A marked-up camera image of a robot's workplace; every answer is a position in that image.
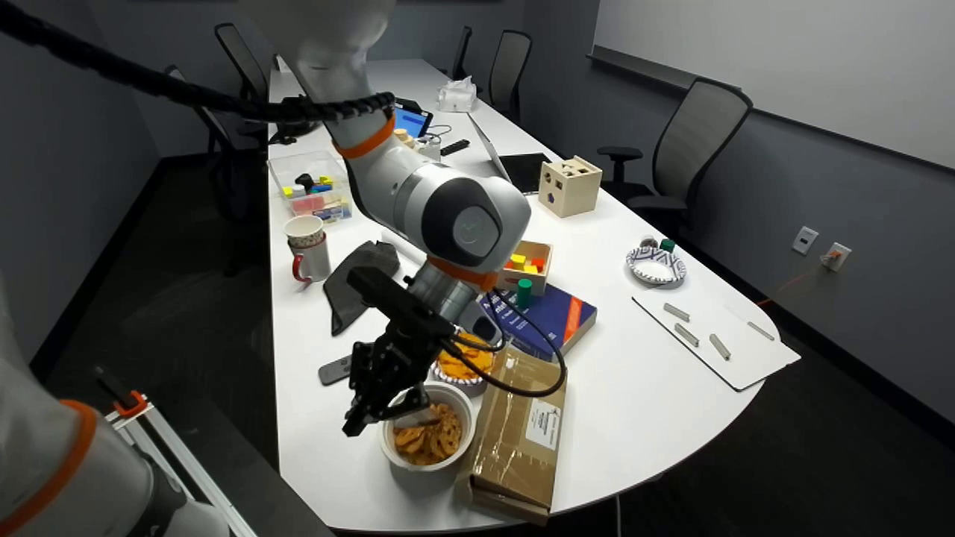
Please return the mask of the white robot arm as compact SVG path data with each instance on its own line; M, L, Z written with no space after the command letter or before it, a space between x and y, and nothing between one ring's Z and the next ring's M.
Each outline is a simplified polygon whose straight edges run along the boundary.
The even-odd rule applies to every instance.
M294 72L309 103L345 103L324 132L345 163L356 205L426 253L408 285L381 267L345 282L387 315L385 335L348 354L345 434L424 406L420 381L466 330L488 335L480 294L523 239L532 205L506 179L478 179L393 138L393 108L372 97L368 51L385 35L397 0L238 0Z

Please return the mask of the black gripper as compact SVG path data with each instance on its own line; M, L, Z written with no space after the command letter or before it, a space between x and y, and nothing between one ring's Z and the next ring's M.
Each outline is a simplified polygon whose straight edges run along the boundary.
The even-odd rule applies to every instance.
M397 391L420 385L426 366L453 336L447 318L387 273L371 270L365 297L368 306L385 312L387 321L372 342L351 346L351 406L344 418L345 434L362 434L368 423L375 423Z

